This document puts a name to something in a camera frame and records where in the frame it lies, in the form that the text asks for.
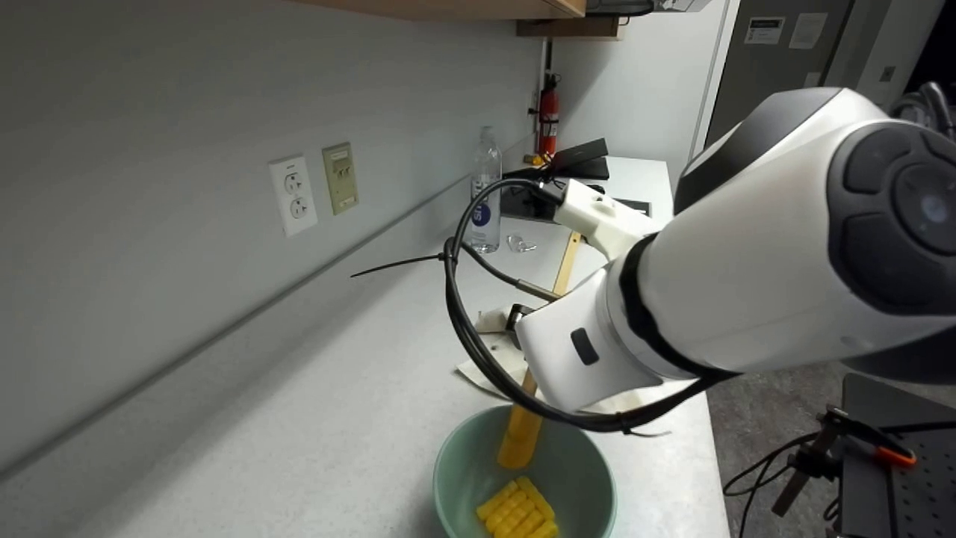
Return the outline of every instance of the cabinet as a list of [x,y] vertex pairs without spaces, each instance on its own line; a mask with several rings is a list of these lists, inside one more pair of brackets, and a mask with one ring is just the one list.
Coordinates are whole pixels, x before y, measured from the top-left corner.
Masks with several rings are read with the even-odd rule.
[[583,17],[587,0],[308,0],[315,6],[421,20]]

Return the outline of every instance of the white robotic arm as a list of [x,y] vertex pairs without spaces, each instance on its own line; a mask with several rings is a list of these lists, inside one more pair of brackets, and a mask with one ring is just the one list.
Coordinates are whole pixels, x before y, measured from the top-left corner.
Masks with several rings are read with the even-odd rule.
[[850,89],[777,92],[648,218],[581,182],[559,224],[606,258],[518,321],[559,409],[709,375],[899,346],[956,324],[956,143]]

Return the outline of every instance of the white countertop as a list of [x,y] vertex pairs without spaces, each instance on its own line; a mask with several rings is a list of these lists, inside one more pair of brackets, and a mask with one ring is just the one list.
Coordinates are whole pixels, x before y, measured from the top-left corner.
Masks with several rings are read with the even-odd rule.
[[[533,249],[515,254],[503,242],[493,260],[550,284],[565,230],[509,221],[509,234]],[[587,254],[578,278],[594,264]],[[465,266],[465,281],[472,281],[465,298],[475,309],[515,298],[490,278],[475,278],[475,266]],[[342,306],[335,324],[278,358],[263,384],[78,536],[442,536],[432,463],[460,422],[500,402],[454,376],[468,355],[447,321],[441,264],[342,286],[354,286],[354,301]],[[671,433],[660,440],[591,436],[615,482],[615,536],[729,536],[705,396],[663,422]]]

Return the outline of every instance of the white wall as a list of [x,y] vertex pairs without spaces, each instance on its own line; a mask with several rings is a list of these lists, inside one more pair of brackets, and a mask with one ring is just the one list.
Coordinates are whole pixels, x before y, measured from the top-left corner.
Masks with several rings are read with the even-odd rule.
[[704,13],[633,17],[618,43],[559,43],[562,143],[606,139],[614,153],[663,159],[672,174],[684,168],[729,3],[735,6],[712,0]]
[[[7,0],[3,467],[526,131],[536,43],[291,0]],[[354,143],[329,215],[321,149]],[[267,162],[305,153],[321,228],[285,236]]]

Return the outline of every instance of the electrical outlet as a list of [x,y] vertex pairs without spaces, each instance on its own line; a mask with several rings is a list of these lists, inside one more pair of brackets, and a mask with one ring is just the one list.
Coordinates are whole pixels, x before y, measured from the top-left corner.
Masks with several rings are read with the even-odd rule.
[[317,198],[311,195],[311,179],[303,155],[291,155],[269,164],[275,200],[282,221],[287,224],[287,236],[297,236],[315,228],[317,218]]
[[332,215],[339,215],[360,203],[354,146],[350,143],[327,146],[323,159],[327,159]]

